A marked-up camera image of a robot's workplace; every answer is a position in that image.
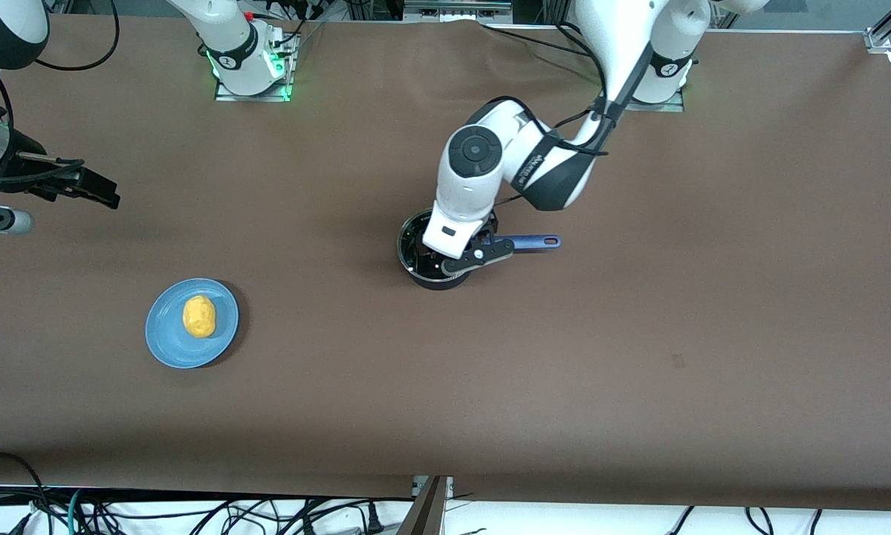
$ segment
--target plate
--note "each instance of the plate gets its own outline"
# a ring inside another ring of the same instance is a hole
[[[184,328],[184,303],[204,295],[217,311],[217,326],[208,338],[194,338]],[[151,354],[177,369],[204,366],[221,356],[237,334],[240,313],[229,289],[212,279],[187,279],[167,288],[155,300],[145,322],[145,339]]]

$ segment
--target white floor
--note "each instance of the white floor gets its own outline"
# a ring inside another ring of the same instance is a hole
[[[249,507],[252,502],[242,502]],[[675,505],[560,505],[523,504],[523,502],[455,502],[445,516],[444,535],[467,535],[484,528],[483,535],[667,535],[683,512]],[[186,511],[204,511],[218,502],[150,502],[150,504],[113,505],[113,512],[131,515],[160,515]],[[300,501],[278,502],[279,514],[286,516],[302,507]],[[408,502],[378,504],[380,521],[387,526],[401,522],[408,511]],[[272,514],[269,505],[257,509]],[[0,507],[0,533],[8,532],[28,512],[24,505]],[[768,509],[772,528],[777,535],[809,535],[813,511],[809,509]],[[227,515],[217,515],[205,526],[201,535],[217,535]],[[756,512],[757,522],[762,524]],[[121,520],[128,535],[186,535],[201,520],[201,515],[164,520]],[[275,522],[257,519],[266,533],[276,532]],[[26,535],[48,535],[45,515],[33,515]],[[344,509],[314,525],[317,535],[351,533],[361,525],[360,514]],[[55,533],[64,535],[67,528],[56,521]],[[745,520],[741,508],[696,508],[680,535],[754,535],[756,531]],[[891,512],[836,511],[822,515],[817,535],[891,535]],[[230,535],[264,535],[249,522],[239,522]]]

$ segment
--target black cable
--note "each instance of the black cable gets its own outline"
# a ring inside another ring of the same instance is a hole
[[[261,507],[261,505],[265,504],[266,502],[267,502],[267,500],[261,500],[261,501],[258,501],[258,502],[256,502],[256,504],[251,505],[250,507],[248,507],[248,508],[246,508],[246,509],[244,509],[244,510],[241,510],[240,508],[236,508],[236,507],[234,507],[233,509],[234,509],[235,511],[240,512],[240,515],[237,515],[236,517],[232,517],[232,516],[230,515],[230,509],[231,509],[231,508],[228,508],[228,509],[227,509],[227,521],[225,522],[225,524],[227,525],[227,528],[225,528],[225,529],[221,529],[221,535],[227,535],[228,533],[230,533],[230,529],[231,529],[231,528],[234,528],[234,525],[237,524],[238,521],[241,521],[241,520],[247,520],[245,517],[246,517],[248,514],[251,514],[251,512],[252,512],[254,509]]]
[[[115,7],[115,0],[108,0],[109,4],[111,4],[111,16],[115,19],[115,38],[111,41],[111,48],[108,49],[108,52],[105,53],[101,58],[87,64],[87,65],[78,65],[78,67],[62,67],[62,65],[52,65],[48,62],[42,61],[41,59],[35,60],[35,62],[39,65],[43,65],[43,67],[53,68],[55,71],[88,71],[89,68],[96,68],[98,65],[102,65],[108,58],[111,57],[112,54],[115,54],[115,48],[118,48],[118,40],[122,36],[122,26],[118,20],[118,7]]]
[[[0,177],[0,184],[21,184],[24,182],[39,182],[40,180],[50,179],[54,176],[58,176],[60,174],[64,174],[67,172],[73,172],[75,169],[79,169],[79,167],[85,165],[85,160],[62,160],[67,163],[67,165],[56,167],[55,169],[48,170],[47,172],[40,172],[35,174],[24,174],[21,176],[3,176]]]
[[[310,520],[309,515],[303,515],[303,518],[300,519],[302,524],[299,525],[300,530],[303,532],[303,535],[317,535],[316,531],[313,531],[313,521]]]
[[[20,457],[18,455],[14,455],[12,453],[5,453],[4,451],[0,451],[0,459],[11,460],[11,461],[13,461],[13,463],[20,464],[23,468],[26,468],[26,471],[28,472],[28,474],[30,474],[32,481],[34,481],[34,483],[35,483],[35,487],[39,491],[39,495],[42,498],[43,504],[45,505],[46,508],[51,507],[51,503],[50,503],[50,501],[48,501],[48,496],[45,495],[45,487],[42,484],[42,480],[39,479],[39,474],[35,473],[35,470],[31,467],[30,464],[28,464],[26,462],[26,460],[24,460],[22,457]],[[52,518],[48,517],[48,535],[52,535],[52,533],[54,532],[54,524],[55,524],[55,522],[52,522]]]
[[[376,502],[370,502],[366,505],[369,509],[369,522],[365,525],[365,535],[376,535],[384,531],[385,526],[380,522],[380,514],[376,511]]]
[[[297,514],[293,515],[293,518],[288,520],[286,522],[286,524],[283,525],[283,528],[279,529],[279,531],[276,532],[276,535],[286,535],[286,532],[288,532],[289,529],[293,527],[293,525],[295,525],[297,522],[299,522],[300,519],[309,515],[310,511],[312,511],[315,508],[318,508],[320,505],[323,505],[328,501],[329,500],[327,500],[326,498],[316,498],[315,500],[307,502],[306,505],[303,505],[302,509],[299,509]]]
[[[27,514],[13,526],[13,529],[10,529],[10,533],[8,535],[23,535],[26,531],[26,524],[28,524],[28,519],[32,518],[32,513]]]
[[[273,516],[276,517],[276,531],[279,531],[279,511],[276,510],[276,500],[270,500],[270,508],[273,509]]]
[[[547,41],[541,41],[539,39],[534,39],[534,37],[525,37],[524,35],[519,35],[517,33],[511,33],[510,31],[505,31],[498,27],[490,27],[490,26],[484,26],[484,25],[482,25],[482,27],[486,28],[486,30],[492,30],[494,33],[500,33],[502,35],[507,35],[509,37],[520,39],[522,41],[530,41],[531,43],[537,43],[538,45],[544,45],[545,47],[557,48],[557,50],[559,50],[559,51],[571,52],[571,54],[577,54],[578,56],[588,55],[587,52],[576,51],[573,48],[562,47],[562,45],[555,45],[554,43],[548,43]]]
[[[775,531],[772,529],[772,521],[768,518],[768,512],[765,512],[765,508],[759,508],[759,510],[762,511],[762,518],[765,519],[765,525],[768,526],[768,531],[764,531],[761,526],[752,519],[752,508],[745,508],[745,518],[752,524],[752,528],[755,528],[755,531],[758,531],[761,535],[775,535]]]
[[[13,115],[13,102],[10,101],[10,92],[6,91],[6,84],[0,78],[0,96],[3,98],[3,104],[6,106],[6,124],[13,129],[15,125],[15,116]]]
[[[242,520],[244,520],[246,522],[250,522],[253,525],[259,526],[259,528],[261,528],[261,531],[264,531],[264,535],[266,535],[266,528],[263,524],[261,524],[261,522],[257,522],[256,520],[251,519],[251,518],[244,518]]]
[[[294,37],[296,37],[297,34],[299,33],[299,29],[300,29],[301,27],[303,27],[303,24],[305,24],[305,23],[306,23],[306,19],[300,19],[299,24],[298,24],[296,30],[293,30],[293,33],[290,33],[290,34],[289,34],[288,36],[286,36],[285,38],[282,38],[281,40],[276,41],[276,42],[273,44],[274,47],[275,47],[275,48],[276,48],[276,47],[279,47],[279,45],[282,45],[283,43],[289,42],[290,39],[293,39]]]
[[[228,500],[226,502],[222,502],[222,504],[218,505],[218,507],[211,509],[211,511],[208,511],[207,514],[204,515],[204,518],[198,521],[197,524],[194,525],[194,528],[191,528],[190,535],[198,535],[198,533],[204,530],[204,526],[207,525],[208,522],[210,522],[210,519],[214,518],[214,515],[216,515],[218,512],[221,512],[222,509],[227,508],[228,505],[231,505],[233,503],[233,500]]]
[[[310,514],[308,516],[309,522],[310,522],[310,524],[313,524],[313,522],[316,522],[317,520],[322,519],[326,515],[333,514],[337,511],[341,511],[346,508],[352,508],[352,509],[356,509],[356,511],[359,511],[360,517],[361,517],[361,519],[363,519],[363,532],[368,533],[369,525],[367,524],[367,521],[366,521],[366,513],[363,512],[363,509],[360,508],[359,505],[353,505],[353,504],[336,505],[336,507],[325,509],[322,512],[314,511],[312,514]]]
[[[521,194],[519,193],[519,194],[514,195],[514,196],[512,196],[512,197],[504,198],[504,199],[502,199],[502,200],[500,200],[500,201],[496,201],[495,206],[496,206],[496,207],[500,207],[500,206],[502,206],[502,204],[507,204],[507,203],[510,203],[510,202],[512,202],[512,201],[516,201],[517,199],[520,199],[522,196],[523,196],[523,195],[521,195]]]
[[[190,511],[186,513],[168,513],[163,515],[125,515],[121,513],[113,513],[111,511],[106,512],[106,515],[114,518],[123,518],[125,520],[161,520],[165,518],[180,518],[186,516],[197,516],[197,515],[205,515],[210,513],[210,510],[207,511]]]
[[[686,519],[690,518],[690,513],[693,512],[693,509],[696,509],[696,505],[690,505],[686,510],[683,511],[683,515],[680,516],[680,519],[676,521],[676,528],[673,528],[673,531],[667,533],[667,535],[679,535],[680,529],[683,529],[683,524],[686,524]]]
[[[573,123],[574,121],[577,121],[577,119],[583,119],[588,113],[590,113],[588,109],[585,109],[585,111],[582,111],[580,113],[575,113],[574,115],[568,117],[567,119],[564,119],[563,121],[558,121],[557,124],[554,125],[554,128],[559,129],[561,128],[561,126],[568,125],[570,123]]]
[[[815,528],[818,528],[818,521],[822,519],[822,509],[816,509],[815,516],[811,518],[809,526],[809,535],[815,535]]]
[[[581,48],[581,50],[584,50],[585,52],[587,52],[587,54],[591,57],[591,61],[594,62],[594,67],[597,69],[597,75],[600,78],[600,90],[605,91],[605,87],[607,85],[607,75],[604,74],[604,67],[600,63],[600,58],[597,57],[597,54],[595,54],[594,51],[592,51],[591,48],[588,47],[588,45],[584,44],[584,41],[577,39],[577,37],[574,37],[574,35],[571,35],[571,33],[569,33],[567,30],[565,30],[565,28],[570,28],[570,30],[574,30],[574,31],[577,31],[577,33],[580,33],[580,28],[578,28],[577,26],[574,26],[573,24],[568,23],[568,22],[564,22],[561,24],[555,24],[554,26],[557,28],[558,31],[561,32],[561,34],[564,34],[564,37],[566,37],[568,41],[571,41],[571,43],[574,43],[575,45],[577,45],[579,48]],[[585,149],[585,148],[587,148],[587,146],[590,146],[591,143],[598,143],[597,147],[599,148],[599,146],[603,142],[603,140],[602,139],[598,140],[598,138],[602,135],[603,129],[604,129],[604,120],[603,120],[603,118],[601,118],[600,123],[597,125],[597,131],[594,133],[594,135],[591,136],[591,139],[587,143],[582,143],[582,145],[579,145],[580,148]],[[575,145],[572,145],[571,143],[567,143],[567,142],[562,142],[561,146],[563,146],[563,148],[565,148],[565,149],[575,149]],[[594,150],[594,155],[595,156],[606,156],[607,152],[599,152],[599,150]]]

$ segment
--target brown tabletop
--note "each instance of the brown tabletop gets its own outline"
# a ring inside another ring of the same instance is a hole
[[[52,24],[55,63],[108,45]],[[395,258],[443,143],[500,94],[579,111],[590,64],[330,24],[293,102],[215,103],[197,44],[125,17],[102,67],[4,74],[17,128],[123,197],[0,197],[36,218],[0,235],[0,450],[48,484],[891,508],[891,64],[860,35],[707,35],[687,111],[629,113],[573,207],[499,208],[560,250],[446,292]],[[183,372],[143,326],[190,277],[242,325]]]

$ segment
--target yellow potato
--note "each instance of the yellow potato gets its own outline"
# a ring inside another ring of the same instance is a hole
[[[217,311],[204,295],[195,295],[184,303],[184,330],[194,338],[208,338],[217,328]]]

